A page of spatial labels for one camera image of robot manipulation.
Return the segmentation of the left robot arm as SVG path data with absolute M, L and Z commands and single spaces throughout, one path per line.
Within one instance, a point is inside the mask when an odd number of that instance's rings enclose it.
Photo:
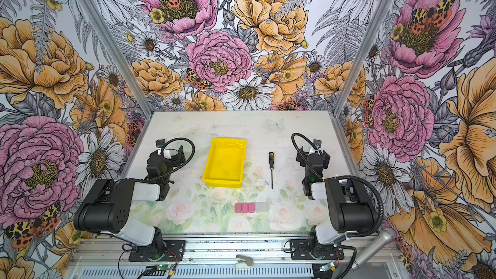
M 109 235 L 131 246 L 131 262 L 180 262 L 184 241 L 166 241 L 159 227 L 147 225 L 130 214 L 133 202 L 161 202 L 169 194 L 173 173 L 185 167 L 191 157 L 185 155 L 184 144 L 194 143 L 187 138 L 169 141 L 156 140 L 146 166 L 144 178 L 98 180 L 85 196 L 74 216 L 78 231 L 95 235 Z

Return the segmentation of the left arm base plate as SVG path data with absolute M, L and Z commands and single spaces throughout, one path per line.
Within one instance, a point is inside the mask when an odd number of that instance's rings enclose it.
M 161 245 L 138 247 L 129 255 L 130 262 L 181 262 L 185 240 L 164 240 Z

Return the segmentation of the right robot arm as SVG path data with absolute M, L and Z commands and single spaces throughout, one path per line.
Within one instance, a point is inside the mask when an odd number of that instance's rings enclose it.
M 351 175 L 325 178 L 330 155 L 319 140 L 310 142 L 294 133 L 291 142 L 297 152 L 296 162 L 304 168 L 304 195 L 310 200 L 325 201 L 328 214 L 322 223 L 315 223 L 307 244 L 293 244 L 296 259 L 337 260 L 344 257 L 338 247 L 350 238 L 372 235 L 384 219 L 384 203 L 380 193 L 369 182 Z

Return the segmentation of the black yellow screwdriver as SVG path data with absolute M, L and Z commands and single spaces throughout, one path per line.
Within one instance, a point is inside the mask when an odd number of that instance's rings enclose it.
M 271 172 L 271 188 L 274 189 L 274 178 L 273 178 L 273 172 L 275 168 L 275 154 L 274 152 L 269 153 L 269 168 Z

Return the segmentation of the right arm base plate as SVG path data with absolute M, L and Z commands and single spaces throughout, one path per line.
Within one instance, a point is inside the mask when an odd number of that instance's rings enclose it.
M 321 245 L 309 239 L 290 239 L 286 248 L 292 260 L 343 260 L 344 252 L 334 245 Z

